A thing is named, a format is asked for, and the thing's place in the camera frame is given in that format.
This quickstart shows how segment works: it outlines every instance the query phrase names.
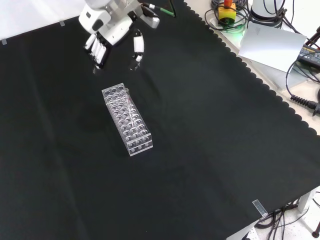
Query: white table surface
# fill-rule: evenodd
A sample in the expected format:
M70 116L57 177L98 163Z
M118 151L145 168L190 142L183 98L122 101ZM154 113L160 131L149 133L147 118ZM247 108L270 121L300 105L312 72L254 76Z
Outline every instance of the white table surface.
M184 0L201 18L204 19L204 13L210 9L210 0ZM38 29L59 21L78 16L85 5L84 0L2 0L0 13L0 39L7 39L34 29ZM309 38L316 32L320 25L319 21L320 0L308 0L308 4L304 0L295 0L295 17L293 25L302 34ZM286 0L286 8L288 9L287 17L292 16L292 0ZM234 34L225 34L216 31L220 38L234 53L238 54L240 40ZM277 81L285 81L284 73L274 68L265 66L257 62L251 62L244 59L252 72L261 78L264 83L288 102L290 107L295 109L296 113L306 121L309 126L320 134L320 117L312 117L312 112L290 100L290 95L274 84ZM289 81L294 81L294 71L290 74ZM306 98L308 100L317 101L317 93L320 85L312 81L306 81L293 88L293 94Z

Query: black cable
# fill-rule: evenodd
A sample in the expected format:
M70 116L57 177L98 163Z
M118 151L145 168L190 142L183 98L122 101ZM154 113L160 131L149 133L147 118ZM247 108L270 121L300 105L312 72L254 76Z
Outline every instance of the black cable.
M315 83L320 83L319 79L317 79L317 77L315 77L316 79L313 79L312 77L310 77L297 63L294 64L308 79L312 80Z
M310 66L309 66L309 73L315 78L315 80L316 80L318 83L320 83L319 78L317 78L317 76L312 72L312 69L311 69Z
M296 34L301 34L290 22L289 20L286 18L286 16L283 17L283 22L289 27L291 28ZM318 46L314 41L310 40L309 38L306 38L307 40L309 40L313 45L315 45L317 48L320 48L320 46Z
M310 208L310 207L308 207L308 209L306 210L306 212L305 212L303 215L301 215L298 219L294 220L293 222L287 223L287 224L285 224L285 225L278 226L277 228L281 228L281 227L283 227L283 226L288 226L288 225L290 225L290 224L295 223L296 221L298 221L298 220L301 219L304 215L307 214L307 212L309 211L309 208Z
M279 226L279 223L280 223L280 219L281 219L281 217L283 216L283 214L284 214L284 212L282 211L281 214L280 214L280 217L279 217L278 220L276 221L276 222L277 222L276 227L275 227L275 225L273 225L273 228L272 228L272 229L274 230L273 240L276 239L277 229L278 229L278 226Z
M286 0L283 0L280 9L282 9L282 8L284 7L285 2L286 2ZM275 12L274 12L274 13L268 11L267 6L266 6L266 0L263 0L263 6L264 6L264 9L266 10L266 12L267 12L268 14L271 14L271 15L277 14L277 11L278 11L278 10L277 10L277 2L276 2L276 0L274 0L274 8L275 8Z
M312 55L312 54L317 54L318 52L309 52L307 54L304 54L302 56L298 56L298 58L291 64L291 66L289 67L288 71L286 72L286 75L285 75L285 87L286 87L286 90L288 91L288 93L291 95L291 96L294 96L290 90L289 90L289 87L288 87L288 75L289 75L289 72L291 70L291 68L296 64L296 62L299 60L299 58L304 58L305 56L308 56L308 55Z
M224 4L224 3L219 3L219 4L217 4L217 5L215 6L215 8L209 9L208 11L206 11L206 12L204 13L204 20L205 20L206 24L207 24L210 28L212 28L212 29L214 29L214 30L217 30L217 31L227 31L227 30L230 30L230 29L240 29L240 28L243 28L243 27L247 24L247 21L248 21L248 13L246 13L246 9L245 9L243 6L239 6L241 9L244 10L245 15L243 15L243 13L240 12L240 11L238 11L237 9L234 9L234 8L232 8L232 7L223 6L223 4ZM244 23L241 23L241 24L238 24L238 25L230 25L230 24L228 24L228 23L225 23L225 22L220 21L218 15L217 15L218 8L219 8L220 6L223 6L223 7L226 8L226 9L232 9L232 10L234 10L238 15L242 16L242 18L241 18L240 20L234 22L233 24L237 24L237 23L239 23L239 22L241 22L241 21L243 21L243 20L244 20ZM217 27L213 26L211 23L208 22L207 14L208 14L209 12L212 12L212 11L213 11L213 13L214 13L214 15L215 15L215 18L217 19L218 23L223 26L222 28L217 28Z
M305 74L303 74L302 72L298 71L297 69L295 68L292 68L295 72L297 72L298 74L300 74L302 77L305 77L307 78L308 76L306 76Z
M244 7L246 5L246 1L247 0L234 0L235 3L235 9L237 9L238 11L241 10L241 7ZM214 9L217 5L219 5L221 3L221 0L211 0L211 6Z
M295 0L292 1L292 18L291 18L291 24L294 21L295 17Z
M249 3L248 1L246 1L246 8L247 10L249 10ZM277 16L274 16L274 17L271 17L269 19L259 19L257 17L255 17L251 11L249 10L249 15L251 17L250 21L255 23L255 24L260 24L260 25L265 25L265 26L270 26L270 27L274 27L276 26L277 24L281 23L283 21L283 18L285 16L285 13L286 13L286 9L284 8L281 8L278 12L278 15Z
M320 208L320 204L319 203L317 203L317 201L314 199L314 198L312 198L312 200L314 201L314 203Z
M284 240L285 237L285 227L286 227L286 222L285 222L285 209L283 210L283 231L282 231L282 240Z
M264 222L268 220L269 218L272 218L271 222L268 224L261 224L261 222ZM258 223L254 226L257 229L268 229L276 222L276 212L272 212L270 216L258 221Z
M170 6L171 6L171 9L172 9L172 11L173 11L174 18L176 18L176 17L177 17L177 12L176 12L176 7L175 7L175 5L174 5L173 0L169 0L169 3L170 3Z

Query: table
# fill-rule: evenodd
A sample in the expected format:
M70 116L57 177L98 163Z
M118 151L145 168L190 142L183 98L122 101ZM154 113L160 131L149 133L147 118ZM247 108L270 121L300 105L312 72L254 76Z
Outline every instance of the table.
M188 4L189 7L191 7L191 9L193 9L197 14L199 14L199 16L203 20L205 12L211 8L209 0L185 0L185 2ZM320 2L317 0L313 0L312 4L318 6ZM292 0L287 0L285 7L288 9L288 19L291 19ZM309 38L312 37L313 34L315 34L316 29L319 27L319 21L308 21L308 24L306 24L307 20L305 16L317 18L317 9L318 8L306 8L306 5L304 4L303 0L295 0L295 15L293 20L293 26L295 26L295 28L298 31L301 31L302 34L308 36ZM215 31L215 33L219 35L219 37L223 40L223 42L226 43L227 47L229 47L231 51L233 51L236 54L239 53L241 38L234 36L231 33L221 33L218 31ZM290 105L290 107L293 108L295 112L302 117L303 121L306 121L309 124L309 127L315 129L317 133L320 135L320 117L312 117L313 111L301 107L299 104L292 102L290 100L290 95L287 93L287 91L282 90L275 84L275 82L285 82L284 72L263 65L261 63L251 61L249 59L242 59L245 63L247 63L248 67L251 68L251 71L253 73L255 73L260 79L262 79L266 84L268 84L270 89L276 91L276 94L281 96L283 100L286 101ZM303 82L292 87L292 92L296 96L317 102L319 85L312 82L311 80L306 81L307 79L305 77L299 75L295 71L291 71L291 74L288 78L289 81L292 79L292 76L295 78L293 80L296 80L297 82Z
M10 41L8 42L8 44L10 44ZM24 56L24 57L26 57L26 56ZM42 58L41 58L42 59ZM33 59L33 61L36 61L37 63L38 63L38 61L39 61L39 59ZM54 62L52 62L52 64L54 64ZM37 66L37 65L36 65ZM57 68L60 68L60 66L57 66ZM31 73L30 73L31 74ZM31 74L31 76L32 76L32 74ZM81 76L78 76L79 78L81 77ZM30 76L29 76L29 78L30 78ZM45 85L44 85L45 86ZM39 97L39 96L38 96ZM98 99L98 98L97 98ZM200 153L201 154L201 153ZM110 174L111 174L112 172L110 172ZM101 174L101 173L100 173ZM103 175L100 175L101 177L103 176ZM164 179L165 180L165 179ZM87 196L87 197L89 197L89 196ZM253 223L254 224L254 223Z

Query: electronic device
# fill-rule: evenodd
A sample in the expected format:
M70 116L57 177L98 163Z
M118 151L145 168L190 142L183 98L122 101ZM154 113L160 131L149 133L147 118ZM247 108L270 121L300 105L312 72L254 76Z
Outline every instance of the electronic device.
M219 23L234 24L237 17L235 9L236 4L232 0L224 0L223 5L218 7Z
M298 59L298 62L320 70L320 50L316 50L306 44L300 51L300 56L306 55Z

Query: robot finger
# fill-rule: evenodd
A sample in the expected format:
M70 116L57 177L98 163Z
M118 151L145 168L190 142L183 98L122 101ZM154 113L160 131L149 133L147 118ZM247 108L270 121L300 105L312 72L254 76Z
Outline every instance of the robot finger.
M96 38L93 42L93 46L91 48L91 55L92 56L95 56L96 55L96 51L97 51L97 48L98 48L98 45L99 45L99 40Z
M98 64L101 64L102 58L104 57L106 51L107 51L107 48L106 48L105 46L102 46L101 49L100 49L100 51L99 51L99 54L98 54L98 56L97 56L97 58L96 58L96 62L97 62Z
M96 48L96 51L95 51L95 55L94 55L95 59L98 58L98 55L102 49L102 46L103 46L102 43L99 42L98 47Z
M84 48L85 48L86 50L89 50L96 39L97 39L96 35L95 35L95 34L92 34L92 35L88 38L88 40L86 41L86 43L85 43L85 45L84 45Z
M143 58L143 53L145 52L145 41L140 30L136 29L133 37L134 42L134 56L130 63L130 70L135 71L139 66Z

